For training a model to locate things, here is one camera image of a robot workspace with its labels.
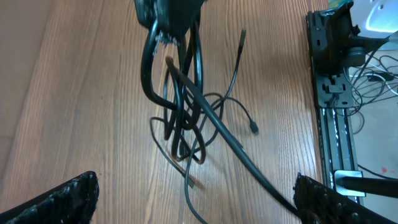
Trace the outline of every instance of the wire end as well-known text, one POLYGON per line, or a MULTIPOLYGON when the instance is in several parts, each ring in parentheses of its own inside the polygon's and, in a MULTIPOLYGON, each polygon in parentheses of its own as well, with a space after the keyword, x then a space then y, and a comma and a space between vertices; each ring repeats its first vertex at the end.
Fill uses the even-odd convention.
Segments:
POLYGON ((254 122, 253 120, 250 121, 250 129, 255 135, 259 134, 259 127, 257 126, 256 122, 254 122))
POLYGON ((243 27, 241 31, 241 40, 239 41, 240 47, 243 47, 245 38, 246 38, 246 25, 243 27))

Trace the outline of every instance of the white surface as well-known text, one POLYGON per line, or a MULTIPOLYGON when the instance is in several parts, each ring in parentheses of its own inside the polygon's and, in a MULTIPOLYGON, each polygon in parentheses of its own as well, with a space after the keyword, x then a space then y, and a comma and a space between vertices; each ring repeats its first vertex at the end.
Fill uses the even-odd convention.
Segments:
POLYGON ((354 0, 350 13, 361 37, 386 38, 398 30, 398 0, 354 0))

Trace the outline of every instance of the metal bracket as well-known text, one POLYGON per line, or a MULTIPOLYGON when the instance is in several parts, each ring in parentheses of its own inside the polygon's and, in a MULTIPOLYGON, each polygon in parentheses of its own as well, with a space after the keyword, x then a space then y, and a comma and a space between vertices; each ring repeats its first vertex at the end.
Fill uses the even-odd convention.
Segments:
MULTIPOLYGON (((336 18, 344 13, 342 10, 349 10, 349 8, 344 7, 333 11, 330 16, 335 15, 336 18)), ((329 43, 333 45, 337 43, 330 40, 333 35, 330 32, 336 29, 332 30, 328 27, 328 24, 329 26, 331 24, 329 22, 331 17, 328 15, 321 11, 309 12, 307 28, 323 182, 329 188, 336 190, 335 171, 358 170, 358 165, 351 120, 347 116, 348 108, 353 106, 352 89, 347 79, 340 75, 339 68, 343 68, 344 52, 330 55, 331 51, 336 49, 333 49, 329 43), (325 70, 333 65, 336 65, 335 73, 330 74, 330 71, 325 73, 325 70)), ((348 198, 363 204, 361 197, 349 196, 348 198)))
POLYGON ((336 170, 335 172, 335 185, 336 185, 336 191, 345 196, 355 196, 355 197, 366 197, 365 192, 359 192, 356 190, 349 190, 344 188, 343 186, 340 186, 338 184, 338 181, 342 179, 343 177, 363 177, 362 171, 353 171, 353 170, 336 170))
POLYGON ((351 85, 343 73, 344 67, 361 66, 368 52, 388 42, 357 36, 350 8, 346 2, 338 9, 309 12, 307 15, 308 45, 312 57, 315 103, 320 108, 352 108, 351 85))

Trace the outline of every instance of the white cable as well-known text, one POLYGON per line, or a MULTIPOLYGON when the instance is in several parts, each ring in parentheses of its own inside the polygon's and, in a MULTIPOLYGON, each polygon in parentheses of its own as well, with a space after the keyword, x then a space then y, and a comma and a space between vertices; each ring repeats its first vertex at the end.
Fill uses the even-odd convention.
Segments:
POLYGON ((353 78, 353 77, 356 78, 356 77, 358 77, 358 75, 349 75, 349 77, 350 77, 350 78, 353 78))
POLYGON ((375 67, 375 68, 377 68, 377 69, 379 69, 380 71, 382 71, 382 72, 387 72, 387 71, 385 71, 383 68, 381 68, 381 67, 378 67, 377 65, 373 65, 372 63, 370 63, 369 62, 369 64, 370 65, 372 65, 373 67, 375 67))
POLYGON ((389 89, 393 94, 395 94, 395 95, 398 96, 398 93, 397 93, 396 91, 394 91, 394 90, 391 88, 390 84, 388 84, 387 81, 386 81, 386 79, 383 78, 381 75, 377 75, 377 74, 365 74, 365 76, 375 76, 375 77, 379 77, 379 78, 380 78, 381 80, 383 80, 384 83, 387 85, 388 89, 389 89))

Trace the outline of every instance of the cable connector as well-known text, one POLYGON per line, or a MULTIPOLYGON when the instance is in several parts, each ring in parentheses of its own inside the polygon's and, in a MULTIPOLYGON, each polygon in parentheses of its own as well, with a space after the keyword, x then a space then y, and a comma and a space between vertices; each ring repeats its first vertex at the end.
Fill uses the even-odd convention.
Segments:
POLYGON ((239 46, 240 47, 243 47, 245 38, 246 38, 246 26, 244 26, 242 31, 241 31, 241 38, 239 40, 239 46))
POLYGON ((256 122, 253 120, 250 120, 250 129, 255 135, 259 134, 259 127, 257 127, 256 122))

